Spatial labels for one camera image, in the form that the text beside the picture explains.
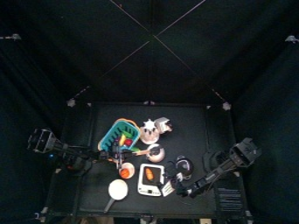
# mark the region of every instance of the cable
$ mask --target cable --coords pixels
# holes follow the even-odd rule
[[[163,34],[207,0],[200,1],[158,34]]]
[[[190,69],[190,71],[192,72],[192,74],[195,74],[196,77],[199,77],[198,73],[192,70],[192,68],[188,66],[188,64],[183,61],[183,59],[175,54],[175,52],[171,50],[171,48],[166,45],[166,43],[158,38],[158,36],[155,36],[155,39],[159,41],[159,43],[166,47],[166,49],[171,52],[171,54],[174,55],[174,57],[184,64],[184,66]],[[207,88],[210,88],[210,90],[212,91],[212,93],[222,99],[223,102],[227,102],[226,99],[220,96],[219,92],[211,87],[211,85],[204,81],[203,78],[202,82],[206,85]]]
[[[236,170],[236,168],[227,169],[223,173],[219,174],[219,176],[210,182],[210,187],[207,188],[207,190],[203,192],[202,195],[206,195],[206,194],[207,194],[207,192],[208,192],[210,189],[211,189],[211,186],[214,185],[214,183],[215,183],[215,181],[219,179],[219,177],[220,177],[223,174],[226,174],[227,172],[231,172],[231,171],[234,171],[234,170]]]

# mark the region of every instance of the toy food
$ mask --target toy food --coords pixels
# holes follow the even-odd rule
[[[123,169],[123,170],[120,171],[120,177],[122,177],[123,179],[127,179],[128,176],[130,176],[130,170],[126,168],[126,169]]]
[[[144,169],[144,174],[146,174],[146,177],[147,177],[148,181],[154,182],[155,181],[155,175],[154,175],[150,168]]]

